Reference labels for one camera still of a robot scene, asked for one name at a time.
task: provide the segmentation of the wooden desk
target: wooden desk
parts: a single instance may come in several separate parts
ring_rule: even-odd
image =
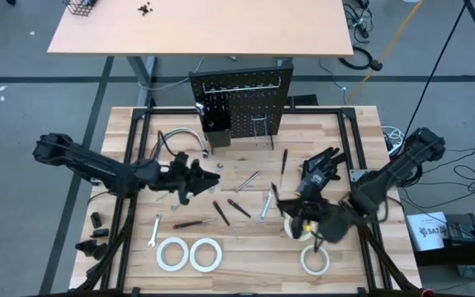
[[[106,137],[101,152],[106,156],[122,161],[131,119],[131,107],[113,108],[107,126]],[[387,150],[380,129],[379,115],[375,106],[356,107],[360,136],[364,146],[366,162],[369,168],[381,168],[388,162]],[[169,131],[176,127],[188,127],[201,133],[197,115],[152,115],[146,156],[157,142],[157,131]],[[307,275],[299,262],[304,247],[313,244],[312,240],[300,243],[288,238],[283,231],[283,220],[275,203],[271,203],[263,228],[255,225],[241,213],[226,203],[232,198],[251,215],[257,217],[264,205],[270,181],[277,182],[280,177],[281,159],[284,149],[289,149],[289,158],[285,170],[282,198],[293,197],[292,191],[299,184],[297,166],[306,158],[323,151],[329,146],[341,148],[341,138],[335,115],[283,115],[280,134],[274,137],[275,150],[270,150],[264,142],[258,146],[253,139],[233,139],[229,148],[217,148],[215,155],[203,159],[199,145],[190,135],[178,135],[169,140],[172,150],[183,150],[190,160],[198,158],[201,167],[214,170],[216,163],[224,165],[221,180],[214,194],[207,191],[191,199],[188,206],[181,206],[176,212],[170,211],[170,205],[177,202],[175,195],[156,202],[161,192],[144,190],[140,192],[136,210],[133,239],[129,253],[129,264],[125,280],[125,290],[131,291],[138,286],[143,292],[174,293],[353,293],[357,287],[366,287],[360,243],[355,228],[338,244],[324,244],[329,252],[331,265],[323,276]],[[168,162],[171,155],[162,150],[161,161]],[[234,193],[240,183],[255,170],[260,176],[245,191]],[[331,181],[323,191],[324,197],[339,200],[349,191],[346,165],[339,167],[340,181]],[[104,188],[95,187],[95,195]],[[396,190],[388,193],[398,199]],[[239,239],[235,239],[224,222],[219,219],[206,225],[173,230],[172,225],[197,219],[219,217],[211,201],[216,200],[236,229]],[[389,218],[381,224],[384,246],[398,268],[414,285],[421,285],[412,246],[408,237],[404,214],[400,206],[389,203]],[[103,195],[97,197],[88,207],[87,217],[99,212],[105,227],[111,226],[111,217],[115,197]],[[223,261],[218,269],[210,273],[200,273],[187,263],[177,272],[165,272],[156,262],[157,246],[149,248],[147,242],[152,234],[156,213],[162,213],[158,232],[158,244],[165,238],[180,237],[191,245],[199,238],[213,238],[223,249]],[[82,231],[82,241],[92,233],[91,220],[86,219]],[[171,247],[166,258],[178,261],[181,252]],[[111,277],[111,286],[115,285],[118,273],[120,251],[116,253]],[[200,251],[198,258],[209,264],[211,251]],[[374,273],[377,284],[382,287],[379,264],[373,254]],[[92,257],[77,254],[71,280],[71,287],[85,280],[86,270],[96,264]]]
[[[341,0],[99,0],[89,16],[65,11],[57,54],[351,55]]]

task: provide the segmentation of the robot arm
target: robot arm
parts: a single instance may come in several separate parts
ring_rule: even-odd
[[[187,205],[186,195],[208,190],[219,182],[219,175],[201,169],[199,160],[186,166],[188,155],[179,152],[167,171],[152,159],[124,164],[75,144],[66,134],[42,135],[33,152],[36,161],[52,165],[65,165],[88,182],[96,178],[119,197],[130,198],[147,186],[152,191],[178,191],[179,201]]]

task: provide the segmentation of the wire basket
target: wire basket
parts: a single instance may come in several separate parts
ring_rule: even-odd
[[[62,3],[75,16],[87,17],[97,0],[62,0]]]

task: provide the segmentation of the red-handled screwdriver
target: red-handled screwdriver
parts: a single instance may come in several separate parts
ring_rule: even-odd
[[[236,232],[234,231],[234,228],[232,228],[232,226],[230,225],[230,223],[228,222],[227,220],[227,217],[224,216],[223,214],[223,211],[221,210],[221,208],[219,207],[219,204],[215,201],[212,202],[212,204],[214,204],[214,207],[215,209],[219,212],[219,214],[221,215],[221,218],[223,218],[223,221],[227,224],[228,228],[230,229],[230,231],[232,231],[232,234],[234,234],[234,237],[236,239],[238,239],[238,236],[236,235]]]
[[[241,211],[244,215],[246,215],[249,219],[252,220],[252,222],[258,224],[261,226],[260,223],[256,222],[241,206],[238,205],[238,203],[234,202],[232,199],[227,199],[227,202],[233,206],[236,210]]]

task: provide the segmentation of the butcher block tabletop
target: butcher block tabletop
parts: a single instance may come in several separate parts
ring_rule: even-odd
[[[111,111],[106,136],[101,153],[123,161],[126,141],[129,133],[131,114],[135,107],[114,107]],[[360,137],[368,168],[378,169],[388,161],[388,152],[380,128],[379,114],[376,106],[355,107]],[[354,164],[356,160],[355,145],[350,133],[349,121],[346,121]],[[134,153],[139,147],[141,125],[135,137]],[[198,115],[151,115],[149,124],[147,158],[157,142],[157,132],[163,133],[178,127],[195,130],[202,137],[202,129]],[[133,237],[130,245],[128,268],[125,277],[125,292],[133,287],[141,288],[143,293],[355,293],[357,287],[367,287],[364,274],[364,263],[360,252],[360,240],[356,228],[337,244],[324,243],[330,257],[330,266],[322,276],[311,276],[300,264],[300,253],[313,239],[306,242],[296,241],[285,234],[284,220],[276,209],[274,200],[270,203],[266,221],[262,226],[238,212],[227,203],[227,199],[236,201],[243,209],[257,220],[266,202],[269,185],[278,183],[284,149],[289,150],[284,174],[283,186],[280,189],[281,199],[294,198],[294,190],[300,181],[298,166],[305,159],[320,153],[328,147],[342,148],[340,131],[336,115],[283,115],[279,134],[274,136],[275,149],[265,143],[265,138],[258,138],[257,145],[253,138],[233,139],[227,148],[216,148],[214,154],[202,158],[197,140],[189,134],[179,134],[168,141],[173,152],[184,151],[189,162],[198,158],[204,170],[215,172],[218,163],[223,165],[221,179],[214,193],[205,191],[192,197],[189,205],[181,205],[175,211],[171,206],[178,203],[177,194],[162,197],[163,192],[152,192],[144,189],[139,193],[136,208]],[[159,162],[168,164],[172,160],[165,148],[161,150]],[[260,175],[242,191],[234,190],[249,178],[255,171]],[[338,167],[340,181],[330,181],[322,191],[323,197],[337,201],[350,190],[346,164]],[[106,189],[94,186],[92,195]],[[396,189],[388,192],[388,196],[399,199]],[[212,205],[217,201],[236,231],[235,238],[227,225],[220,218]],[[124,203],[124,215],[128,208]],[[93,227],[89,216],[98,212],[104,226],[111,226],[115,197],[109,194],[93,199],[87,208],[87,217],[83,225],[80,241],[89,239]],[[148,247],[152,236],[155,215],[162,214],[158,229],[157,245]],[[191,226],[184,229],[173,229],[174,224],[200,219],[213,219],[206,224]],[[402,208],[390,201],[389,216],[385,223],[380,224],[383,243],[390,257],[397,264],[408,280],[414,285],[421,285],[410,238],[407,232]],[[191,246],[201,238],[214,239],[223,250],[223,259],[217,269],[202,273],[195,270],[190,262],[175,272],[161,269],[157,263],[159,243],[166,238],[178,237]],[[107,238],[99,239],[99,243],[107,242]],[[110,287],[114,287],[119,271],[121,249],[113,260]],[[377,286],[382,287],[379,262],[370,249]],[[177,245],[171,245],[164,254],[169,264],[176,264],[182,256]],[[215,251],[210,246],[202,246],[197,252],[200,265],[208,266],[215,259]],[[307,263],[310,268],[319,270],[322,266],[320,254],[308,253]],[[78,252],[74,265],[70,287],[77,287],[86,280],[86,270],[96,264],[93,257],[85,257]]]

